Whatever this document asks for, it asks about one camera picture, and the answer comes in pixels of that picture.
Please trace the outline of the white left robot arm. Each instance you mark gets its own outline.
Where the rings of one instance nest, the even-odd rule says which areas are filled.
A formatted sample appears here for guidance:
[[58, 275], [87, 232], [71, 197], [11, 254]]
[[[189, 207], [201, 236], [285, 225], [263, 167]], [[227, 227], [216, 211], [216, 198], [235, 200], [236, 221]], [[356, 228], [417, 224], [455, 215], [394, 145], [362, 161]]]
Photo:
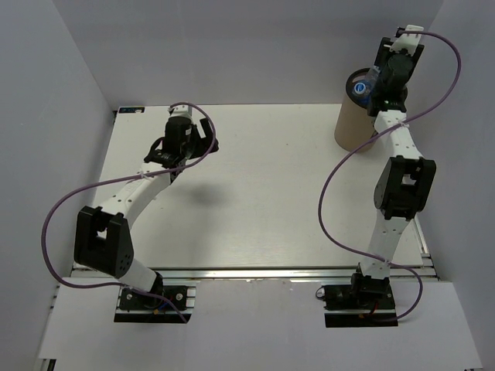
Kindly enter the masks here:
[[76, 263], [107, 274], [137, 290], [146, 308], [162, 303], [161, 276], [135, 257], [131, 228], [149, 203], [173, 184], [189, 160], [218, 150], [210, 122], [200, 120], [203, 133], [189, 115], [171, 116], [165, 134], [155, 140], [137, 178], [100, 205], [85, 206], [77, 215]]

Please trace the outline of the green-label bottle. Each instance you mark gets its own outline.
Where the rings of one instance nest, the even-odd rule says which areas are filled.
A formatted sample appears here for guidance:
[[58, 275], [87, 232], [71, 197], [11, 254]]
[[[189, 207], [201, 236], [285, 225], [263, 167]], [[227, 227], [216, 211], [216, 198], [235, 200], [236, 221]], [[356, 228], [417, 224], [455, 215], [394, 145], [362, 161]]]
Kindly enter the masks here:
[[381, 69], [379, 66], [372, 66], [364, 77], [364, 83], [372, 90], [380, 75]]

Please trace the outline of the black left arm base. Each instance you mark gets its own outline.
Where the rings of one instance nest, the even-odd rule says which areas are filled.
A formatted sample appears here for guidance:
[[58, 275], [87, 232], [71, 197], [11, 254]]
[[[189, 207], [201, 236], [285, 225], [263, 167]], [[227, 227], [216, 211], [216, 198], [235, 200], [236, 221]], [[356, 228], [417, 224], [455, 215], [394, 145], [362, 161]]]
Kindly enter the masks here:
[[193, 314], [196, 286], [196, 281], [164, 280], [162, 296], [166, 301], [123, 288], [119, 292], [114, 322], [186, 324]]

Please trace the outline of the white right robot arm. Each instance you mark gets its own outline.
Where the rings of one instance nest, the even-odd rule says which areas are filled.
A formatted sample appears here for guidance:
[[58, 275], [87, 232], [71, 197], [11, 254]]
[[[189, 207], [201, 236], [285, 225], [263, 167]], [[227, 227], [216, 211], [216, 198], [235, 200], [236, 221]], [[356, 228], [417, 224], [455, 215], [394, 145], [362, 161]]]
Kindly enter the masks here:
[[377, 218], [359, 275], [385, 282], [401, 236], [416, 213], [425, 208], [436, 163], [424, 158], [405, 125], [405, 100], [410, 80], [424, 46], [419, 34], [384, 38], [371, 71], [372, 88], [367, 113], [374, 130], [385, 137], [388, 160], [374, 190]]

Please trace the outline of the blue-label bottle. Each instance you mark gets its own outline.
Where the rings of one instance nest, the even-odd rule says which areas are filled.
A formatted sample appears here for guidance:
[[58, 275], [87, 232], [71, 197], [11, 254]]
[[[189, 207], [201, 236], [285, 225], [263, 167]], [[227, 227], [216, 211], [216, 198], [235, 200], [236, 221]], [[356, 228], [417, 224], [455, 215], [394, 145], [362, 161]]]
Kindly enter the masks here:
[[370, 99], [371, 90], [372, 86], [368, 81], [359, 80], [352, 87], [351, 97], [358, 105], [366, 107]]

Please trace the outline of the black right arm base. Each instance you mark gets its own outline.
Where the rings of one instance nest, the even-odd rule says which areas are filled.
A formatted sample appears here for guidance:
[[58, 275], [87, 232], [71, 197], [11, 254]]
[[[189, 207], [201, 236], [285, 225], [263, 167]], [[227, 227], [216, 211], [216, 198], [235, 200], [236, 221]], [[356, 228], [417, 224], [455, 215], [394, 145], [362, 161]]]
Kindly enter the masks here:
[[389, 278], [375, 279], [354, 273], [349, 284], [327, 284], [315, 296], [324, 303], [327, 328], [398, 326]]

